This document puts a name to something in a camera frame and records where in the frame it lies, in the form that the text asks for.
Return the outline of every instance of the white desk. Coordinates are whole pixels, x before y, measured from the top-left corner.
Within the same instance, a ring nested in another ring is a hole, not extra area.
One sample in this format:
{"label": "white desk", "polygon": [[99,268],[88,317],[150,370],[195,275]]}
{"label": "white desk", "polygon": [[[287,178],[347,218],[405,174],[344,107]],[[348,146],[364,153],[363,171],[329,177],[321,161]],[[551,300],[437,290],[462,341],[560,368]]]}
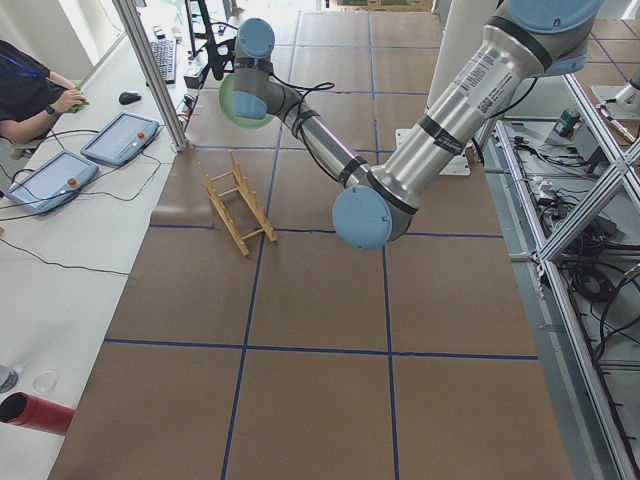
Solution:
{"label": "white desk", "polygon": [[[118,96],[123,90],[140,92],[142,100],[121,106]],[[181,75],[169,90],[174,105],[178,105],[186,91]],[[99,130],[122,110],[162,121],[127,38],[91,75],[83,91],[91,105],[75,115],[63,115],[54,132]],[[65,148],[76,153],[90,138],[60,136]],[[38,167],[58,151],[55,140],[47,141],[28,166]],[[129,272],[175,155],[168,133],[161,131],[146,153],[161,165],[135,200],[81,195],[43,217],[0,221],[6,230],[2,238],[48,261]],[[140,156],[84,191],[129,198],[157,166],[156,161]],[[101,173],[109,170],[100,167]],[[0,202],[2,207],[10,204],[6,199]],[[25,213],[21,208],[3,209],[0,218]],[[45,265],[5,244],[0,244],[0,264],[0,363],[20,370],[18,385],[10,393],[35,394],[33,380],[52,369],[60,377],[46,398],[75,408],[127,277]],[[7,395],[0,395],[0,401]],[[63,437],[0,424],[2,478],[47,478],[62,441]]]}

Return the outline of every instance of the black mouse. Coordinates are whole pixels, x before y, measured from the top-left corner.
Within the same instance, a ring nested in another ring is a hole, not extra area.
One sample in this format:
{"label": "black mouse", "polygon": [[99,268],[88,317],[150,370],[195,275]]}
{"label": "black mouse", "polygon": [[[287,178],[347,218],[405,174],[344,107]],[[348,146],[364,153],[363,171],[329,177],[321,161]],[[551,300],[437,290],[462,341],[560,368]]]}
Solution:
{"label": "black mouse", "polygon": [[129,105],[130,103],[137,102],[142,96],[138,92],[122,92],[118,97],[120,105]]}

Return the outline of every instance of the robotic arm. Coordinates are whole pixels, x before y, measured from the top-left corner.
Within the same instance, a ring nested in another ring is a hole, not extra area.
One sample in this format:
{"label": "robotic arm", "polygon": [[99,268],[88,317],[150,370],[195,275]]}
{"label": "robotic arm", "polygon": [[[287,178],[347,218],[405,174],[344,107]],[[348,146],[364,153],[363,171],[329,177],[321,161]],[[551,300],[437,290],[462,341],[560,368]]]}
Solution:
{"label": "robotic arm", "polygon": [[338,235],[356,248],[379,248],[406,232],[425,189],[525,78],[582,68],[603,1],[505,0],[480,49],[384,165],[369,166],[297,90],[271,79],[275,37],[260,19],[245,22],[236,39],[234,113],[280,118],[345,187],[332,212]]}

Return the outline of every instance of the miniature wooden rack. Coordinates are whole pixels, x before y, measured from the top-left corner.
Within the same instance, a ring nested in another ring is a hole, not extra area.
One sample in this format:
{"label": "miniature wooden rack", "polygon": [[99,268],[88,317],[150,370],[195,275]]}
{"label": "miniature wooden rack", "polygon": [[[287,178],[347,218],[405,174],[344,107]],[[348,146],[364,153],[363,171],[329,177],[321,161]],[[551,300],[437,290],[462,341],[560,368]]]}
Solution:
{"label": "miniature wooden rack", "polygon": [[[233,237],[233,240],[236,242],[236,245],[238,245],[238,248],[240,249],[240,251],[245,257],[247,257],[249,256],[250,252],[249,252],[249,248],[247,247],[247,244],[245,243],[246,240],[256,237],[262,233],[265,233],[267,235],[267,238],[269,238],[269,240],[272,243],[278,243],[278,237],[276,236],[276,232],[273,229],[273,226],[271,225],[271,223],[269,222],[267,215],[265,214],[264,208],[262,207],[262,205],[260,205],[260,202],[256,197],[256,192],[251,190],[251,187],[249,186],[249,182],[247,181],[247,177],[245,177],[242,174],[242,171],[240,170],[240,166],[233,158],[233,153],[229,152],[229,155],[231,156],[231,171],[227,173],[223,173],[222,175],[218,175],[217,177],[211,178],[209,175],[205,173],[200,163],[198,164],[198,166],[200,167],[200,172],[202,173],[202,180],[204,182],[205,188],[207,189],[207,193],[209,194],[209,199],[211,200],[211,203],[220,214],[220,218],[222,218],[222,221],[227,226],[229,233]],[[233,177],[235,187],[230,190],[227,190],[226,192],[218,193],[218,191],[214,186],[214,182],[218,180],[222,180],[223,178],[226,178],[229,176]],[[253,232],[248,233],[246,235],[242,235],[240,233],[240,231],[238,230],[238,227],[236,226],[235,221],[233,220],[233,218],[231,217],[231,214],[229,213],[229,210],[227,209],[224,202],[222,201],[224,197],[232,193],[240,194],[242,199],[245,201],[245,203],[249,207],[249,210],[251,210],[251,213],[253,213],[253,216],[256,217],[256,220],[258,220],[258,223],[262,228],[258,230],[254,230]]]}

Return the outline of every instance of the red cup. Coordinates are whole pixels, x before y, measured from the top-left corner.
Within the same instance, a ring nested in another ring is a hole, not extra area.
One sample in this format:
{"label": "red cup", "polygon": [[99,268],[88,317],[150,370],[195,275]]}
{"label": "red cup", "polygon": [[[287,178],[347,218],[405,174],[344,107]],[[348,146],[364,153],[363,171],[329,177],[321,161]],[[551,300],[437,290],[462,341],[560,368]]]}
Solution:
{"label": "red cup", "polygon": [[18,392],[0,404],[0,422],[64,436],[75,410]]}

